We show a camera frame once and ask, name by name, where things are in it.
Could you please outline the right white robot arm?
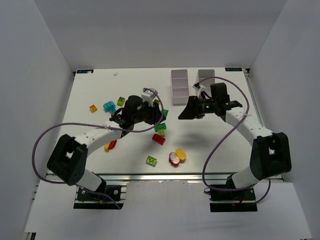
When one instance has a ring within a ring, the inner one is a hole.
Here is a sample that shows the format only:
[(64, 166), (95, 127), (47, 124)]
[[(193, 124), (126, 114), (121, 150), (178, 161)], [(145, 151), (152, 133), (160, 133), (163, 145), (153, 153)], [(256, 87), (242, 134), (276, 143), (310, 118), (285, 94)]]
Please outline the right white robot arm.
[(244, 191), (270, 177), (288, 173), (292, 169), (288, 136), (275, 133), (249, 116), (249, 110), (236, 100), (231, 101), (225, 83), (210, 86), (211, 97), (190, 96), (179, 120), (201, 119), (215, 114), (232, 128), (228, 136), (238, 131), (251, 145), (249, 165), (227, 178), (224, 192)]

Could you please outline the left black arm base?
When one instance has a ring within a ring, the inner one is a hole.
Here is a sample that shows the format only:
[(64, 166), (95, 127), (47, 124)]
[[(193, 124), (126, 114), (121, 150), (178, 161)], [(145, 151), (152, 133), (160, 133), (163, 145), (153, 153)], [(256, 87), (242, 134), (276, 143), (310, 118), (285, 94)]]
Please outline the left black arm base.
[(93, 194), (78, 187), (73, 208), (78, 210), (120, 210), (124, 206), (127, 186), (124, 184), (107, 185), (104, 194)]

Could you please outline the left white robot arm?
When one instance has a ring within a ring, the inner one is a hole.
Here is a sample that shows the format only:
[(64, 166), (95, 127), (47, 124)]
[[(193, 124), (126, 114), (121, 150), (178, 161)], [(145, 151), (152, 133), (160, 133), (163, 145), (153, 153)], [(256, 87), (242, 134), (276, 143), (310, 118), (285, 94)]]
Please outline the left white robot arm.
[(146, 123), (154, 127), (164, 121), (164, 107), (160, 100), (155, 101), (157, 97), (156, 90), (146, 88), (141, 96), (129, 96), (124, 107), (116, 110), (104, 125), (97, 125), (92, 131), (77, 136), (62, 135), (47, 168), (69, 186), (76, 185), (91, 194), (105, 194), (106, 181), (86, 169), (88, 156), (106, 143), (135, 132), (136, 124)]

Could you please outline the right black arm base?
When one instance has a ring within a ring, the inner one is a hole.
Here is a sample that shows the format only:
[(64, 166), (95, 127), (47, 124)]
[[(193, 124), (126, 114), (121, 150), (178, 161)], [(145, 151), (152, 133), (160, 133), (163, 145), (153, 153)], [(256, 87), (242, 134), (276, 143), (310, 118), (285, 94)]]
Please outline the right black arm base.
[(208, 192), (210, 211), (212, 213), (257, 212), (253, 187), (230, 191), (235, 188), (231, 176), (226, 179), (224, 184), (211, 184)]

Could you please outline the dark green 2x2 lego brick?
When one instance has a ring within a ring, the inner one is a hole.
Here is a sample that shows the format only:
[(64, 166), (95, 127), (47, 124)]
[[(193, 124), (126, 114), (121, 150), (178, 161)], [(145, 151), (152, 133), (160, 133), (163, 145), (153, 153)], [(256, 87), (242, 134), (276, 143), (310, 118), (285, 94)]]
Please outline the dark green 2x2 lego brick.
[(167, 109), (164, 109), (164, 110), (163, 110), (163, 116), (164, 116), (165, 118), (167, 117), (168, 112), (169, 112), (169, 111), (168, 111)]

